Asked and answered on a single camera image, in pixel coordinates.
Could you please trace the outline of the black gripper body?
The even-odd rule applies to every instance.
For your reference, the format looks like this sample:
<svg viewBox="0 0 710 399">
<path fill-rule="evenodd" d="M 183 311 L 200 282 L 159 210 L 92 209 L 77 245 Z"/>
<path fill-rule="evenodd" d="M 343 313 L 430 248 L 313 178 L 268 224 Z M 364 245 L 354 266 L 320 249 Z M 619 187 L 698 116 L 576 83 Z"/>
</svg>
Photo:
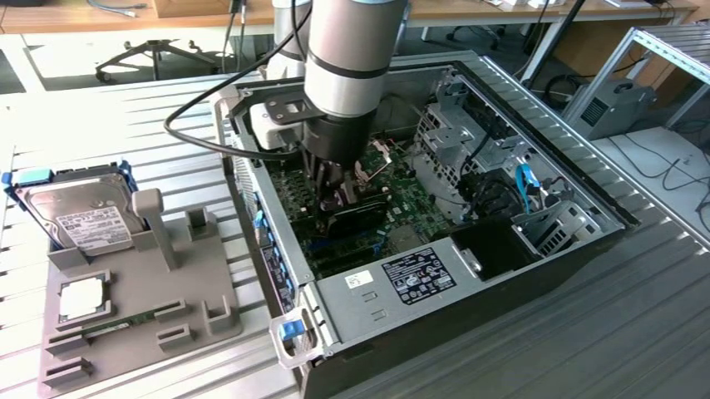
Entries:
<svg viewBox="0 0 710 399">
<path fill-rule="evenodd" d="M 351 169 L 364 154 L 372 125 L 372 112 L 344 118 L 324 115 L 305 121 L 301 144 L 317 159 Z"/>
</svg>

